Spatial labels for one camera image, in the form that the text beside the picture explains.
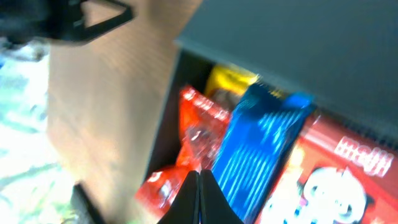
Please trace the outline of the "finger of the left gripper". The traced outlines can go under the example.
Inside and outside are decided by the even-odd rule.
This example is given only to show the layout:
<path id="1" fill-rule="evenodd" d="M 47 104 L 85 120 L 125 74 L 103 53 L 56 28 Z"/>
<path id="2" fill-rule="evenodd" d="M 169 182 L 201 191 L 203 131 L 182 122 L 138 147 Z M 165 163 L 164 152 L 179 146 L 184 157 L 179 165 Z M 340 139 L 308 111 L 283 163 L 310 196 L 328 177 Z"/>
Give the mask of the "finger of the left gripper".
<path id="1" fill-rule="evenodd" d="M 116 0 L 50 1 L 47 37 L 62 42 L 91 42 L 133 20 L 133 8 Z"/>

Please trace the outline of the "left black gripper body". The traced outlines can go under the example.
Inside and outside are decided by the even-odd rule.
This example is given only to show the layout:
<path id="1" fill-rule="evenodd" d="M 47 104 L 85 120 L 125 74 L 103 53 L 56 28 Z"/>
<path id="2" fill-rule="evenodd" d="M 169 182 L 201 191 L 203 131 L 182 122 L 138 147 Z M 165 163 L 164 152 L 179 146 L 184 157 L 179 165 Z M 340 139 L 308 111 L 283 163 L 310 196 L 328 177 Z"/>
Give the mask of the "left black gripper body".
<path id="1" fill-rule="evenodd" d="M 1 37 L 18 44 L 34 37 L 70 40 L 80 19 L 80 0 L 1 0 Z"/>

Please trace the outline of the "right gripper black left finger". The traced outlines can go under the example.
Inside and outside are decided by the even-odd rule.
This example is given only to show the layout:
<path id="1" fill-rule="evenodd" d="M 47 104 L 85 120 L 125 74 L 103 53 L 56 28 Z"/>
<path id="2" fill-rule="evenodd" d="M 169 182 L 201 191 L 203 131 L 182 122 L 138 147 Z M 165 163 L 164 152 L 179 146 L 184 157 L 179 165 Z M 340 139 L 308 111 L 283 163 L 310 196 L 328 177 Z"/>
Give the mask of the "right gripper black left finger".
<path id="1" fill-rule="evenodd" d="M 190 171 L 168 212 L 158 221 L 158 224 L 199 224 L 199 215 L 199 173 Z"/>

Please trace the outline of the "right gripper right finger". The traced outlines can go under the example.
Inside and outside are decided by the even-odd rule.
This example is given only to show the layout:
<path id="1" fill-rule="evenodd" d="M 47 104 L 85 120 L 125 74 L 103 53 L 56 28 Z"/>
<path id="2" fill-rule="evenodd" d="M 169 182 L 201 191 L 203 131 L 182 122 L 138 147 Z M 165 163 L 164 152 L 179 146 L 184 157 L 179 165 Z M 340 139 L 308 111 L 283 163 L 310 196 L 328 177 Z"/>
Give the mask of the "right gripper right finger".
<path id="1" fill-rule="evenodd" d="M 210 170 L 200 173 L 201 224 L 243 224 L 229 206 Z"/>

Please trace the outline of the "blue cookie wrapper pack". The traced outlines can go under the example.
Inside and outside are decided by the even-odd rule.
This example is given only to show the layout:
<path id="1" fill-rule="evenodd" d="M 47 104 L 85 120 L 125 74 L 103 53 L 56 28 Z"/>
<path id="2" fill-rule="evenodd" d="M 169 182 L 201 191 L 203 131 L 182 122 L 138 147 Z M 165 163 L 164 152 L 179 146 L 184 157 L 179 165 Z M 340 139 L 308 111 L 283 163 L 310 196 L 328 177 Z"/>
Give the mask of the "blue cookie wrapper pack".
<path id="1" fill-rule="evenodd" d="M 302 93 L 280 99 L 255 83 L 233 110 L 212 173 L 244 223 L 256 219 L 280 159 L 315 109 L 312 101 Z"/>

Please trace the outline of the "red Hacks candy bag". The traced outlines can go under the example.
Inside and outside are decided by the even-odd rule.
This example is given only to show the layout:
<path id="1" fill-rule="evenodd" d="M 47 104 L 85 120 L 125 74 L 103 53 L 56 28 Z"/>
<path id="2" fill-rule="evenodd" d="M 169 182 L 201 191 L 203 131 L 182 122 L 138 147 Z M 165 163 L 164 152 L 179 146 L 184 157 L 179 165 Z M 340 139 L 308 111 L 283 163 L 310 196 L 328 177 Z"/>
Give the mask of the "red Hacks candy bag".
<path id="1" fill-rule="evenodd" d="M 230 112 L 187 85 L 178 100 L 176 162 L 150 174 L 136 193 L 144 208 L 160 218 L 167 213 L 188 172 L 211 169 L 230 120 Z"/>

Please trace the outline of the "red Hello Panda box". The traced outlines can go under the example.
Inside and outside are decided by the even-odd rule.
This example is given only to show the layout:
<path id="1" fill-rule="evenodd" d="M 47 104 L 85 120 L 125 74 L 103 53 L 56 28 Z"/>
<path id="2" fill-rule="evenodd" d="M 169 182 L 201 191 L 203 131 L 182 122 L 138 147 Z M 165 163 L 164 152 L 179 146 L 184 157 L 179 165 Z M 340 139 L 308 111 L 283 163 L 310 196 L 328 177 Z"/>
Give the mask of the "red Hello Panda box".
<path id="1" fill-rule="evenodd" d="M 397 153 L 312 115 L 256 223 L 397 223 Z"/>

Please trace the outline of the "yellow Hacks candy bag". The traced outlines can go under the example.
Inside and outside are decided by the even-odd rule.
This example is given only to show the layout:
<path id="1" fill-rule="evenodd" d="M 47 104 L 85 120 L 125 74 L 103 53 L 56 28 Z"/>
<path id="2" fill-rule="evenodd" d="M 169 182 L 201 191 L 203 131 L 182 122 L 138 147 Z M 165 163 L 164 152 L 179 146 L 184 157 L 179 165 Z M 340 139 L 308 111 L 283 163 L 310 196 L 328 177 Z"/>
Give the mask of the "yellow Hacks candy bag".
<path id="1" fill-rule="evenodd" d="M 237 66 L 217 64 L 210 72 L 204 94 L 212 99 L 238 102 L 252 84 L 262 84 L 268 93 L 276 98 L 285 98 L 282 90 L 266 85 L 258 74 Z"/>

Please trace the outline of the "black gift box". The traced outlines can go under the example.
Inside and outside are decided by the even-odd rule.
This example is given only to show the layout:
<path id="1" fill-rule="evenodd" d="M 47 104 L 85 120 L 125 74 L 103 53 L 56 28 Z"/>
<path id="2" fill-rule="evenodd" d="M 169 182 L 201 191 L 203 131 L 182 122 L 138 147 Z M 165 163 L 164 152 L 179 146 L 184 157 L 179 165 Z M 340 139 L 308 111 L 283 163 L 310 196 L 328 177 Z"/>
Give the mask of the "black gift box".
<path id="1" fill-rule="evenodd" d="M 203 1 L 177 37 L 146 174 L 176 161 L 178 93 L 203 90 L 214 64 L 259 74 L 397 148 L 397 0 Z"/>

